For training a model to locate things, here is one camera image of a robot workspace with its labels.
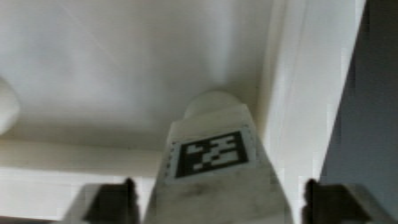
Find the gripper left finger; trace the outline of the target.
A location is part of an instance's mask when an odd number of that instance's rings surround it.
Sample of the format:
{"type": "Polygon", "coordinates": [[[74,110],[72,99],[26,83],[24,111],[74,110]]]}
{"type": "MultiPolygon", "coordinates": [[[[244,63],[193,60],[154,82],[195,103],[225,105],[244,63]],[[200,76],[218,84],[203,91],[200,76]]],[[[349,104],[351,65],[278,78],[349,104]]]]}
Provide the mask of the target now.
{"type": "Polygon", "coordinates": [[[83,187],[61,224],[141,224],[139,195],[131,178],[122,183],[83,187]]]}

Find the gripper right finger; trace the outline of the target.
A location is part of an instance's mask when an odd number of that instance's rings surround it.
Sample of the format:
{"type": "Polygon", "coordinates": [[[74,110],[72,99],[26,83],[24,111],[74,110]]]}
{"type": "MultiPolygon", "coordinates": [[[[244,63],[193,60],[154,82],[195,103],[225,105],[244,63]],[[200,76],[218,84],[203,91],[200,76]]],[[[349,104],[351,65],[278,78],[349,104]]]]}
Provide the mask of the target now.
{"type": "Polygon", "coordinates": [[[306,183],[303,224],[395,224],[370,191],[358,184],[306,183]]]}

